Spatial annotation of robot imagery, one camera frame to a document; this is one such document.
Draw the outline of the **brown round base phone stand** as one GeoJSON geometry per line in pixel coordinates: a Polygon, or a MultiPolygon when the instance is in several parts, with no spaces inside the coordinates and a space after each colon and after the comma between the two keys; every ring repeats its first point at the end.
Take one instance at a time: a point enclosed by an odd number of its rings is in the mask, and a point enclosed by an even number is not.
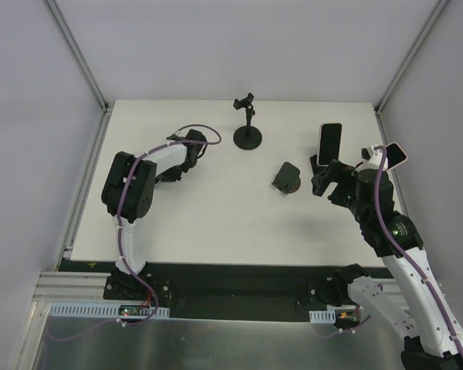
{"type": "Polygon", "coordinates": [[[301,187],[300,170],[290,162],[284,162],[275,178],[272,185],[283,194],[292,194],[301,187]]]}

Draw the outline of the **black round base clamp stand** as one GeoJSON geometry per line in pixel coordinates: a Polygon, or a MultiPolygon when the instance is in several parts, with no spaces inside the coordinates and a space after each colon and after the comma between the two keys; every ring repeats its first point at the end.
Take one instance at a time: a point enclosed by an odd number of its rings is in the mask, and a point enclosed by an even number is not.
{"type": "Polygon", "coordinates": [[[234,144],[241,150],[254,150],[262,143],[261,131],[252,125],[252,119],[255,116],[254,98],[254,95],[249,92],[245,98],[235,99],[233,102],[235,110],[245,110],[246,124],[237,128],[233,135],[234,144]]]}

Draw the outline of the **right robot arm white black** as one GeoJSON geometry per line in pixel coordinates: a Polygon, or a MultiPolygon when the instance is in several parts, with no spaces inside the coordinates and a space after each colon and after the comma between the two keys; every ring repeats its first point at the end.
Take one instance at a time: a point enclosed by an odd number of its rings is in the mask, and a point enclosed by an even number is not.
{"type": "Polygon", "coordinates": [[[358,304],[373,319],[393,330],[404,349],[405,369],[463,369],[463,327],[452,314],[428,263],[424,243],[409,217],[394,209],[394,187],[374,164],[357,167],[339,160],[313,164],[313,194],[348,209],[363,239],[393,276],[407,308],[393,302],[358,264],[342,267],[318,288],[325,304],[358,304]]]}

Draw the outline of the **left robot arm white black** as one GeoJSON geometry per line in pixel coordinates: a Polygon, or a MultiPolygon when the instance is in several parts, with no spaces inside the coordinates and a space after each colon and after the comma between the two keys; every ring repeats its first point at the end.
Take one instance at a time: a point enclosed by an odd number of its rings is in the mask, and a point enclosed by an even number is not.
{"type": "Polygon", "coordinates": [[[128,274],[121,291],[132,300],[147,293],[147,280],[139,273],[146,264],[142,245],[136,242],[138,220],[148,213],[157,183],[179,181],[195,167],[208,146],[205,135],[190,129],[185,136],[170,135],[166,142],[135,156],[120,151],[113,158],[101,193],[117,237],[117,269],[128,274]]]}

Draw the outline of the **black folding phone stand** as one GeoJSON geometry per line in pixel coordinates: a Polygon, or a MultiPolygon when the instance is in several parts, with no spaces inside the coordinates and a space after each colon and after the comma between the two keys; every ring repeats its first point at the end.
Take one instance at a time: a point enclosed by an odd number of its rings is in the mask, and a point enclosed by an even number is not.
{"type": "Polygon", "coordinates": [[[327,166],[321,166],[317,163],[318,156],[315,154],[309,158],[310,165],[313,171],[312,181],[314,183],[319,183],[324,177],[327,166]]]}

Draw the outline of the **phone with beige case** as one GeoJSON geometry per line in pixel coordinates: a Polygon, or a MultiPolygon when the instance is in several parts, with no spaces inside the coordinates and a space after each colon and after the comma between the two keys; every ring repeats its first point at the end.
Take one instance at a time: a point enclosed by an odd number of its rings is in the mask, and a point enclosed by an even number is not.
{"type": "Polygon", "coordinates": [[[316,161],[319,166],[328,166],[333,160],[339,159],[342,128],[341,123],[320,125],[316,161]]]}

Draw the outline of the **phone with pink case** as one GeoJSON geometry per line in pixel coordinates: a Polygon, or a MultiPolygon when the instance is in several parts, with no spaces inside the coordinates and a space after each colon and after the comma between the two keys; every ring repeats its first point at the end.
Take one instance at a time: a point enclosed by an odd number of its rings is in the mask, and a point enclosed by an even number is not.
{"type": "Polygon", "coordinates": [[[402,147],[396,143],[392,142],[386,145],[387,151],[387,170],[393,170],[398,166],[405,163],[408,159],[408,155],[402,149],[402,147]]]}

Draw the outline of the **left aluminium frame post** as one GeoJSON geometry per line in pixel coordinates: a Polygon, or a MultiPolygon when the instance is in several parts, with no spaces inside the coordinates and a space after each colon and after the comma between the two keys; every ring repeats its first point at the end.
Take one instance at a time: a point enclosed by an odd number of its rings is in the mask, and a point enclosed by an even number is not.
{"type": "Polygon", "coordinates": [[[49,16],[51,17],[55,27],[57,28],[63,42],[66,45],[66,48],[71,55],[76,68],[79,70],[80,75],[83,77],[85,84],[87,85],[88,90],[92,94],[93,98],[96,101],[96,104],[100,109],[106,113],[110,109],[110,102],[104,96],[100,85],[96,81],[96,78],[89,66],[89,63],[86,61],[86,58],[79,47],[76,37],[74,36],[69,24],[66,20],[66,17],[63,14],[63,11],[59,7],[59,4],[55,0],[44,0],[42,1],[46,7],[49,16]]]}

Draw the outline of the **aluminium frame post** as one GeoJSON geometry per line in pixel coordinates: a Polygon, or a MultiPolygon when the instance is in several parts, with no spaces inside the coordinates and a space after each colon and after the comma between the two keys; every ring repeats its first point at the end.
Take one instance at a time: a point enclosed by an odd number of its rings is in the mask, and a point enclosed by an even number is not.
{"type": "Polygon", "coordinates": [[[79,70],[80,75],[83,77],[85,84],[87,85],[88,90],[92,94],[93,98],[96,101],[96,104],[100,109],[106,113],[110,109],[110,102],[104,96],[100,85],[96,81],[96,78],[89,66],[89,63],[86,61],[86,58],[79,47],[76,37],[74,36],[69,24],[66,20],[66,17],[63,14],[63,11],[59,7],[59,4],[55,0],[44,0],[42,1],[46,7],[49,16],[51,17],[55,27],[57,28],[63,42],[66,45],[66,48],[71,55],[76,68],[79,70]]]}
{"type": "Polygon", "coordinates": [[[412,63],[419,55],[425,42],[428,40],[434,28],[451,3],[452,0],[438,0],[433,5],[427,18],[424,20],[423,25],[416,34],[414,41],[411,43],[409,49],[407,50],[393,77],[387,85],[387,88],[384,90],[383,95],[374,106],[376,117],[380,117],[382,112],[385,110],[387,104],[390,102],[391,97],[395,93],[397,87],[400,85],[401,80],[404,78],[412,63]]]}

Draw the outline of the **right aluminium frame post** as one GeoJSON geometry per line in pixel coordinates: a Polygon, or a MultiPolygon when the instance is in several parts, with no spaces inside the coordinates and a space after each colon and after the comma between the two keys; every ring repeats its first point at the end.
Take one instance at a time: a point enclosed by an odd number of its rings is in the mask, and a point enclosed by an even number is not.
{"type": "Polygon", "coordinates": [[[380,117],[382,112],[385,110],[387,104],[390,102],[391,97],[395,93],[397,87],[400,85],[401,80],[404,78],[412,63],[419,55],[425,42],[428,40],[434,28],[451,3],[452,0],[438,0],[433,5],[427,18],[424,20],[423,25],[416,34],[414,41],[411,43],[409,49],[407,50],[393,77],[387,85],[387,88],[384,90],[383,95],[374,106],[376,117],[380,117]]]}

